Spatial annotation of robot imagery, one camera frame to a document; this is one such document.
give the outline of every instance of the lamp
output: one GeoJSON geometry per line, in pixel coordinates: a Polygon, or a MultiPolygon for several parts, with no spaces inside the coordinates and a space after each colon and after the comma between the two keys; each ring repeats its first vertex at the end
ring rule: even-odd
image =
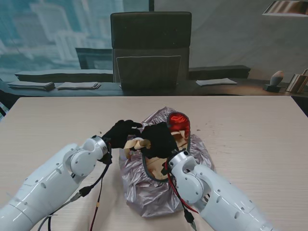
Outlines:
{"type": "Polygon", "coordinates": [[[308,2],[273,1],[263,15],[308,17],[308,2]]]}

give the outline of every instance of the dark desk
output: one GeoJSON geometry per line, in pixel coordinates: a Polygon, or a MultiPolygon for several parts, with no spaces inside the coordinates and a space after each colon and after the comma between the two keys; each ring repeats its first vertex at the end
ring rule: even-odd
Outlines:
{"type": "Polygon", "coordinates": [[[199,86],[195,80],[181,82],[173,90],[146,90],[146,91],[127,91],[122,90],[119,83],[101,83],[101,87],[96,90],[57,90],[51,91],[42,90],[22,90],[11,89],[4,82],[0,82],[0,90],[17,96],[45,96],[45,97],[60,97],[60,96],[198,96],[198,95],[290,95],[308,97],[308,92],[289,93],[285,92],[285,87],[288,83],[281,83],[280,93],[273,93],[263,90],[263,86],[269,81],[257,79],[240,79],[231,78],[237,82],[237,85],[211,85],[199,86]]]}

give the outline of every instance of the silver plastic bag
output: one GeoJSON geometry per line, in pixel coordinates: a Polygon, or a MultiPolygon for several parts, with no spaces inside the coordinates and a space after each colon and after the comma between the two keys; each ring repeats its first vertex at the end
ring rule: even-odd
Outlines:
{"type": "MultiPolygon", "coordinates": [[[[164,107],[142,122],[143,127],[167,122],[168,115],[174,109],[164,107]]],[[[154,217],[182,210],[180,200],[172,191],[167,180],[153,179],[146,171],[145,161],[139,150],[131,151],[130,159],[120,150],[119,164],[127,205],[142,217],[154,217]]],[[[189,152],[198,164],[204,164],[214,170],[214,164],[206,147],[199,137],[190,135],[189,152]]]]}

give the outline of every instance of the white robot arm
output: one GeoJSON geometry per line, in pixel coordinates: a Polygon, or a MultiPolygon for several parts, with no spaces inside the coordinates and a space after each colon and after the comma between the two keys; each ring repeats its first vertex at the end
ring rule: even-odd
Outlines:
{"type": "Polygon", "coordinates": [[[77,190],[108,153],[102,138],[94,136],[78,147],[69,144],[36,169],[15,197],[0,211],[1,231],[29,231],[77,190]]]}
{"type": "Polygon", "coordinates": [[[168,161],[180,197],[193,205],[215,231],[276,231],[255,204],[237,187],[187,151],[168,161]]]}

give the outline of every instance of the desk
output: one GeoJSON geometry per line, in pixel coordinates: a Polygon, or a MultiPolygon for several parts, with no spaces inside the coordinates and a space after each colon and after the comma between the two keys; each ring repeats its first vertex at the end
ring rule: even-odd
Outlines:
{"type": "MultiPolygon", "coordinates": [[[[185,113],[204,140],[217,172],[242,189],[281,231],[308,227],[308,119],[291,97],[65,97],[21,98],[0,122],[0,204],[25,177],[68,143],[106,132],[120,119],[142,121],[163,106],[185,113]]],[[[123,197],[118,150],[103,181],[95,231],[192,231],[182,213],[145,219],[123,197]]],[[[103,170],[82,183],[90,185],[103,170]]],[[[59,211],[53,231],[87,231],[98,196],[59,211]]],[[[199,231],[210,231],[195,215],[199,231]]]]}
{"type": "MultiPolygon", "coordinates": [[[[289,93],[285,92],[285,88],[280,93],[273,93],[263,90],[263,86],[269,83],[267,80],[231,78],[237,82],[237,85],[212,85],[199,86],[195,80],[187,80],[180,82],[173,90],[146,90],[146,91],[127,91],[122,90],[119,83],[101,83],[101,87],[96,90],[22,90],[11,89],[4,82],[0,82],[0,90],[19,96],[172,96],[172,95],[296,95],[308,97],[308,92],[289,93]]],[[[281,83],[282,87],[287,87],[288,83],[281,83]]]]}

